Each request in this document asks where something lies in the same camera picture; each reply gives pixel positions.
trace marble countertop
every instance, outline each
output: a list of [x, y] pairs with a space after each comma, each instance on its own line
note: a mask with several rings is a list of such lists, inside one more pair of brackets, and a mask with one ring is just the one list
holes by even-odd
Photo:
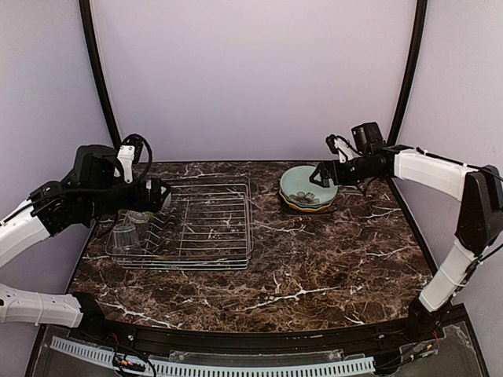
[[363, 196], [345, 187], [328, 214], [281, 205], [281, 175], [296, 162], [155, 163], [150, 176], [247, 174], [254, 250], [243, 271], [122, 269], [93, 237], [70, 291], [95, 295], [107, 318], [194, 331], [305, 331], [405, 317], [431, 279], [386, 182]]

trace white cable carrier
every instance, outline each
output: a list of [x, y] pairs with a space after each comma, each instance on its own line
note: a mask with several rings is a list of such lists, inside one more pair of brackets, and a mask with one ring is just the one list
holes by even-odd
[[[114, 368], [112, 366], [113, 351], [108, 347], [88, 346], [74, 340], [54, 336], [50, 348], [104, 368]], [[133, 356], [129, 356], [128, 360], [146, 366], [143, 373], [133, 371], [128, 371], [128, 373], [143, 376], [152, 375], [152, 371], [144, 361]], [[150, 361], [159, 377], [342, 377], [371, 373], [376, 370], [373, 357], [326, 364], [257, 368], [212, 367], [179, 364], [155, 359], [150, 359]]]

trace clear plastic cup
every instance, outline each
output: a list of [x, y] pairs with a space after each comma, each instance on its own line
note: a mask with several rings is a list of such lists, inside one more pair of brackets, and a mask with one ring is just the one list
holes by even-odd
[[136, 227], [132, 224], [114, 226], [112, 240], [114, 249], [118, 251], [128, 251], [140, 246]]
[[147, 232], [149, 231], [149, 222], [150, 216], [146, 212], [136, 212], [134, 210], [129, 210], [126, 213], [125, 224], [134, 225], [140, 242], [143, 242], [147, 238]]

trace white wall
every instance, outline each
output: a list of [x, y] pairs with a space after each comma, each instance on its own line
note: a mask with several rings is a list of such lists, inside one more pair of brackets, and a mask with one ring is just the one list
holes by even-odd
[[94, 1], [122, 135], [156, 160], [326, 159], [393, 118], [415, 2]]
[[[503, 171], [503, 3], [428, 4], [417, 74], [399, 142]], [[459, 204], [414, 184], [400, 189], [437, 263], [453, 242]], [[490, 375], [503, 371], [503, 252], [455, 302], [472, 318]]]
[[[76, 149], [108, 144], [76, 1], [4, 1], [0, 10], [0, 218], [72, 168]], [[72, 227], [0, 269], [0, 282], [63, 292], [87, 231]], [[0, 325], [0, 376], [24, 375], [37, 328]]]

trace white arm segment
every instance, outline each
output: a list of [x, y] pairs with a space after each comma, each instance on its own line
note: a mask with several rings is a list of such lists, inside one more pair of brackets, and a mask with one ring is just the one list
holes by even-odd
[[449, 301], [457, 287], [461, 286], [466, 269], [474, 260], [475, 255], [456, 238], [439, 271], [420, 293], [419, 300], [429, 312], [435, 312]]
[[[16, 210], [29, 203], [25, 200]], [[30, 215], [32, 211], [29, 207], [8, 222], [0, 221], [0, 268], [50, 237], [39, 218]], [[44, 295], [0, 284], [0, 323], [61, 324], [72, 328], [79, 326], [82, 316], [79, 301], [72, 295]]]
[[[29, 203], [25, 200], [16, 210]], [[50, 237], [39, 218], [30, 215], [32, 211], [29, 207], [8, 222], [0, 221], [0, 268], [30, 246]]]
[[[428, 157], [412, 149], [401, 151], [395, 156], [396, 177], [439, 190], [460, 202], [463, 198], [464, 177], [472, 171], [475, 169]], [[474, 260], [475, 255], [456, 238], [439, 271], [420, 293], [419, 299], [429, 312], [440, 309], [449, 301]]]
[[346, 161], [349, 161], [350, 159], [354, 159], [355, 157], [358, 157], [356, 153], [353, 152], [351, 148], [349, 148], [349, 144], [347, 141], [341, 140], [340, 138], [336, 138], [333, 141], [334, 145], [337, 148], [337, 151], [339, 152], [339, 161], [341, 163], [345, 163]]
[[[133, 181], [133, 160], [134, 160], [134, 147], [131, 145], [123, 145], [119, 149], [117, 159], [124, 169], [124, 181], [131, 183]], [[115, 169], [115, 177], [120, 177], [120, 172]]]
[[82, 317], [80, 303], [72, 295], [45, 295], [0, 284], [0, 324], [29, 322], [76, 328]]
[[444, 192], [461, 202], [464, 176], [475, 169], [406, 149], [395, 156], [395, 176]]

